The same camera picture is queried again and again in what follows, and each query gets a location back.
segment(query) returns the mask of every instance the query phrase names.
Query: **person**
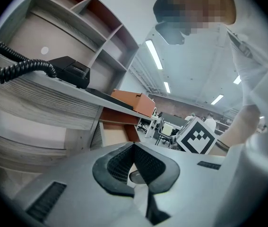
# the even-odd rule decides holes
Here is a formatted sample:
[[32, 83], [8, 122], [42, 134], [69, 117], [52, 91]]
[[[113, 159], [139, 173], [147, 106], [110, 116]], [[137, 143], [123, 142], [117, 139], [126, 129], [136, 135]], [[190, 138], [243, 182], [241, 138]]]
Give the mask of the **person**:
[[190, 120], [191, 118], [195, 117], [195, 113], [191, 113], [189, 116], [186, 116], [186, 118], [184, 120]]
[[216, 121], [213, 119], [213, 114], [209, 113], [207, 115], [207, 119], [204, 121], [204, 124], [206, 124], [211, 130], [212, 132], [215, 132], [216, 129]]
[[179, 31], [183, 36], [196, 33], [200, 28], [208, 28], [216, 22], [226, 26], [233, 61], [242, 80], [243, 105], [219, 140], [227, 146], [244, 143], [257, 129], [260, 117], [258, 106], [259, 103], [263, 104], [263, 99], [258, 99], [256, 105], [256, 97], [251, 95], [268, 75], [266, 16], [253, 0], [157, 0], [153, 11], [161, 26], [156, 25], [158, 32], [159, 28], [166, 26], [170, 32]]

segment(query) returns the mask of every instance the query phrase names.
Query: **person's arm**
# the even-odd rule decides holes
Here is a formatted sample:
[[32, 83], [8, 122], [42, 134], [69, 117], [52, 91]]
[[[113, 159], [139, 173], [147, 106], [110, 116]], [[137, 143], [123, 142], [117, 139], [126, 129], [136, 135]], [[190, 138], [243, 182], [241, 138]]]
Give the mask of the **person's arm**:
[[219, 140], [231, 147], [243, 144], [257, 130], [260, 111], [256, 105], [243, 106]]

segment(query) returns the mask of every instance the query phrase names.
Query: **white ceiling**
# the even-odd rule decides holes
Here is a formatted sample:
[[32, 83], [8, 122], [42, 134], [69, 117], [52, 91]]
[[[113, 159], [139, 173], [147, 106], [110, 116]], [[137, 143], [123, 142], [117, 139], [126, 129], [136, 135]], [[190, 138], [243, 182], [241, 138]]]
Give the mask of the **white ceiling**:
[[[147, 39], [153, 40], [164, 69], [157, 69], [143, 43], [131, 72], [149, 92], [221, 114], [231, 109], [240, 110], [242, 87], [233, 83], [238, 73], [224, 25], [187, 36], [184, 45], [168, 45], [155, 29], [150, 31]], [[166, 92], [164, 81], [170, 85], [170, 94]], [[219, 94], [224, 98], [216, 105], [210, 105]]]

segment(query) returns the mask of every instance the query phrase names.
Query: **black slot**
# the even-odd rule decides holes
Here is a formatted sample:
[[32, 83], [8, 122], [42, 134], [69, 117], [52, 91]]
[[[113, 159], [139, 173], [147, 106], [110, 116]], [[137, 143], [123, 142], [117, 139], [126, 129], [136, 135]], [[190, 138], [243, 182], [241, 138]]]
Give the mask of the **black slot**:
[[66, 184], [53, 182], [26, 211], [27, 214], [44, 222], [66, 187]]
[[215, 169], [215, 170], [219, 170], [221, 167], [221, 165], [219, 164], [214, 164], [214, 163], [205, 162], [205, 161], [200, 161], [197, 165], [210, 168], [210, 169]]

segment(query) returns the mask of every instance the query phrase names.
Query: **black device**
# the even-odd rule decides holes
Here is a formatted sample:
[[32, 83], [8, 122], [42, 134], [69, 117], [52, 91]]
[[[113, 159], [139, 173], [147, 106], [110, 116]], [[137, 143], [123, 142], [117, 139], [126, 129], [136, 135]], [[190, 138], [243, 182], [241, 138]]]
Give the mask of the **black device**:
[[90, 83], [90, 68], [69, 56], [50, 60], [49, 63], [55, 68], [57, 78], [63, 81], [82, 89]]
[[105, 99], [107, 101], [110, 101], [110, 102], [118, 104], [118, 105], [120, 105], [122, 107], [125, 107], [125, 108], [128, 108], [130, 110], [133, 110], [133, 106], [128, 105], [128, 104], [124, 103], [123, 101], [120, 101], [117, 98], [114, 98], [114, 97], [112, 97], [110, 95], [107, 95], [107, 94], [105, 94], [103, 92], [100, 92], [100, 91], [98, 91], [96, 89], [87, 88], [86, 91], [91, 93], [91, 94], [94, 94], [95, 96], [101, 97], [101, 98], [103, 98], [103, 99]]
[[183, 35], [191, 33], [190, 22], [180, 16], [179, 10], [169, 0], [157, 0], [153, 7], [158, 22], [155, 29], [168, 44], [184, 44]]

